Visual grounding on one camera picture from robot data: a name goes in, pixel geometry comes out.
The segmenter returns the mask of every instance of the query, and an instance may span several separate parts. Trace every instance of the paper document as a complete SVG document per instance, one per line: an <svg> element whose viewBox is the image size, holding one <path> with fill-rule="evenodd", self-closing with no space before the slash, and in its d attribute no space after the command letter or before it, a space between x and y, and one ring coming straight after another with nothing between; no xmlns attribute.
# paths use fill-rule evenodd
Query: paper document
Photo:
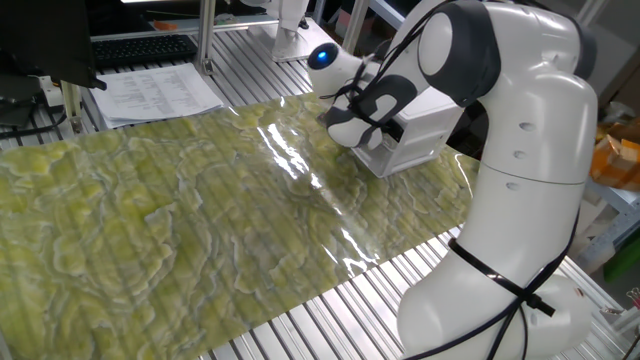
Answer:
<svg viewBox="0 0 640 360"><path fill-rule="evenodd" d="M221 107L193 64L98 76L107 90L92 89L105 124L113 129L199 114Z"/></svg>

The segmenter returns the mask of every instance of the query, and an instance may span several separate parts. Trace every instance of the metal frame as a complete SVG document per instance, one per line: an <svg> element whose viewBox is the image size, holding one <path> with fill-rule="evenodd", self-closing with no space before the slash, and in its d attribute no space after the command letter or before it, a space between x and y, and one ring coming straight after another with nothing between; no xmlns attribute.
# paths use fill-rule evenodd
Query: metal frame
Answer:
<svg viewBox="0 0 640 360"><path fill-rule="evenodd" d="M582 9L580 9L578 16L576 16L576 20L585 26L590 26L596 21L608 3L609 0L587 0Z"/></svg>
<svg viewBox="0 0 640 360"><path fill-rule="evenodd" d="M391 5L387 4L384 0L371 0L371 10L380 15L389 25L394 29L400 29L400 26L404 22L404 16L394 9Z"/></svg>
<svg viewBox="0 0 640 360"><path fill-rule="evenodd" d="M356 0L353 5L353 11L351 12L351 18L349 19L349 26L347 27L347 33L344 36L342 42L342 48L349 54L353 54L360 38L360 32L362 31L362 25L364 24L364 18L369 10L369 0Z"/></svg>
<svg viewBox="0 0 640 360"><path fill-rule="evenodd" d="M212 43L214 19L216 17L216 0L200 2L200 32L198 36L197 68L204 75L213 74Z"/></svg>

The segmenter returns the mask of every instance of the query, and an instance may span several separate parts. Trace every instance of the table surface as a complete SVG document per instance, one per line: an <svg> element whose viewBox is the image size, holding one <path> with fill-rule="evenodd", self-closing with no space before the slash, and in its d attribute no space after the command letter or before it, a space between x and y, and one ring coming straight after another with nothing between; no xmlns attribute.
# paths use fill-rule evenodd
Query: table surface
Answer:
<svg viewBox="0 0 640 360"><path fill-rule="evenodd" d="M229 28L214 36L216 73L205 77L208 85L226 105L240 106L311 91L301 61L276 64L263 54L246 28ZM148 63L103 73L135 71L171 66L180 62ZM68 123L51 133L0 141L3 149L39 145L100 131L100 115L83 90L81 133ZM59 114L40 108L31 126L42 127ZM422 245L387 261L364 274L258 326L227 345L209 351L202 359L393 359L401 356L402 345L395 329L396 309L402 293L428 274L447 251L446 241L456 236L451 228ZM602 307L618 305L570 260L559 272L585 290L594 314ZM581 346L557 359L619 359L626 339L614 334L606 322L594 316L592 331Z"/></svg>

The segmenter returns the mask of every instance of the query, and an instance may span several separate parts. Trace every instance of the computer monitor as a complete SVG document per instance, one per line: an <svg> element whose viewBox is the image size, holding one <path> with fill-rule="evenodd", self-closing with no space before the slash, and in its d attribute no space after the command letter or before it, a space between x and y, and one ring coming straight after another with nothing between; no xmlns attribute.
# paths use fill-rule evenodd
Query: computer monitor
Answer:
<svg viewBox="0 0 640 360"><path fill-rule="evenodd" d="M54 79L106 89L96 78L84 0L2 0L0 49Z"/></svg>

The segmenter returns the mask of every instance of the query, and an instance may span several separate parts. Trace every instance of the robot end effector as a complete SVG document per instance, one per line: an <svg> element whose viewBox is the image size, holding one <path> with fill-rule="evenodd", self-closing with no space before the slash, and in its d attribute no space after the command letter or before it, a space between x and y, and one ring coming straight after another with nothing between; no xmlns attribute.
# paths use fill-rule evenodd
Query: robot end effector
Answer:
<svg viewBox="0 0 640 360"><path fill-rule="evenodd" d="M489 93L501 75L520 76L516 72L526 73L541 59L583 79L593 69L595 39L572 19L512 6L511 23L494 24L491 12L500 7L477 1L434 7L438 2L423 0L409 14L382 64L334 44L311 54L314 91L334 101L324 117L334 141L377 147L387 123L429 86L466 107ZM508 26L517 26L509 31L513 34L496 35Z"/></svg>

